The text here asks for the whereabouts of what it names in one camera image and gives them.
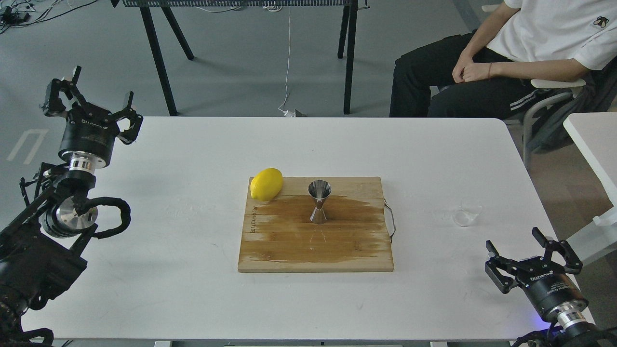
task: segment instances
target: lemon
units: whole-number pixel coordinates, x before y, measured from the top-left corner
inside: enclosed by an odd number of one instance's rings
[[[251,198],[259,201],[270,201],[283,187],[283,174],[270,167],[262,170],[251,181]]]

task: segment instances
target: hand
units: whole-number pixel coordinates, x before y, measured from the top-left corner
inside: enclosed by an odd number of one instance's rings
[[[464,82],[463,79],[463,71],[467,65],[473,64],[473,59],[468,56],[460,56],[458,58],[458,62],[452,70],[452,78],[454,78],[454,82],[461,83]]]
[[[471,63],[463,68],[463,81],[472,82],[488,80],[491,76],[492,63]]]

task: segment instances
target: black pants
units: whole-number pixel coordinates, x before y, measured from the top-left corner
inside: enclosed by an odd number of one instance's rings
[[[473,33],[456,35],[415,49],[396,60],[390,117],[466,117],[506,119],[533,105],[529,80],[497,77],[455,83],[452,70]],[[488,48],[475,62],[504,62]],[[449,86],[431,99],[430,86]]]

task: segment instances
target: table leg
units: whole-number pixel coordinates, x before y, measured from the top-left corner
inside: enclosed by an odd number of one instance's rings
[[[343,51],[345,50],[345,36],[347,36],[347,27],[349,26],[349,8],[351,6],[343,6],[343,19],[341,20],[341,37],[339,38],[339,59],[343,59]]]
[[[150,12],[149,7],[140,7],[139,10],[141,11],[141,18],[144,20],[146,34],[148,35],[150,49],[152,50],[152,57],[154,58],[156,71],[159,74],[160,86],[163,88],[163,95],[165,96],[165,102],[167,103],[169,115],[178,115],[176,104],[173,100],[172,88],[169,85],[169,78],[167,78],[167,70],[165,69],[165,63],[163,62],[163,54],[160,52],[159,40],[157,39],[156,31],[154,30],[152,13]]]
[[[353,0],[349,9],[349,37],[347,38],[347,71],[345,74],[345,100],[343,114],[350,113],[351,83],[354,76],[355,26],[358,19],[358,0]]]
[[[169,25],[172,26],[173,33],[176,34],[176,38],[178,39],[178,42],[180,42],[180,46],[182,47],[182,50],[184,51],[186,58],[190,61],[193,60],[195,56],[193,55],[193,52],[191,51],[189,44],[186,42],[186,38],[184,38],[184,34],[182,33],[182,30],[180,30],[180,26],[178,25],[178,21],[176,20],[176,17],[174,17],[172,13],[171,7],[161,7],[161,9],[163,10],[165,17],[167,18]]]
[[[615,213],[617,207],[608,210],[600,218]],[[617,223],[598,226],[591,222],[570,236],[568,243],[583,265],[590,264],[617,249]]]

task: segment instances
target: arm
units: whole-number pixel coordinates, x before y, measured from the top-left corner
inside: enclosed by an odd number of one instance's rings
[[[458,62],[452,71],[452,77],[457,83],[463,82],[463,69],[473,63],[473,56],[484,48],[501,30],[504,24],[519,11],[508,7],[504,2],[488,16],[461,52]]]
[[[494,62],[470,63],[463,68],[465,82],[485,80],[492,77],[512,77],[531,80],[573,82],[589,73],[576,59],[539,62]]]

